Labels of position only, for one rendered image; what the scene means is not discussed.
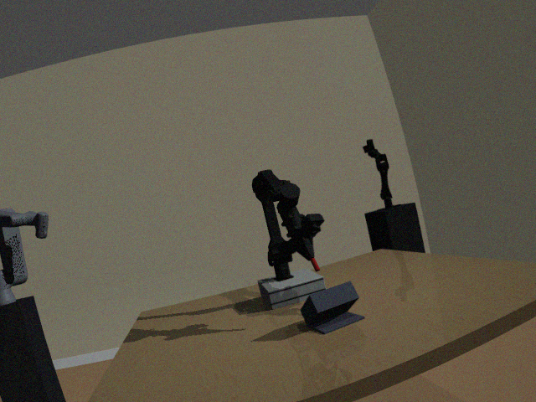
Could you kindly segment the dark blue sloped panel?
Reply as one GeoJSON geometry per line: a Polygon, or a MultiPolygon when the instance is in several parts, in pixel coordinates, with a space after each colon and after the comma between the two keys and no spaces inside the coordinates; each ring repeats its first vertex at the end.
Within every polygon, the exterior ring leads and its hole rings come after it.
{"type": "Polygon", "coordinates": [[[301,308],[307,327],[327,334],[361,321],[364,316],[348,312],[359,299],[351,281],[311,294],[301,308]]]}

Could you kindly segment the red peg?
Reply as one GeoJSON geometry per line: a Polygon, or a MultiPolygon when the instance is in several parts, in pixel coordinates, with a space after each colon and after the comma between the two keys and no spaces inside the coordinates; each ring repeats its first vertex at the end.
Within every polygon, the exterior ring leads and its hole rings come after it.
{"type": "Polygon", "coordinates": [[[307,253],[307,256],[308,256],[310,262],[312,263],[312,266],[313,266],[314,270],[315,270],[315,271],[319,271],[320,269],[319,269],[319,267],[318,267],[318,265],[317,265],[317,263],[316,263],[314,257],[311,258],[311,257],[309,256],[308,253],[307,253]]]}

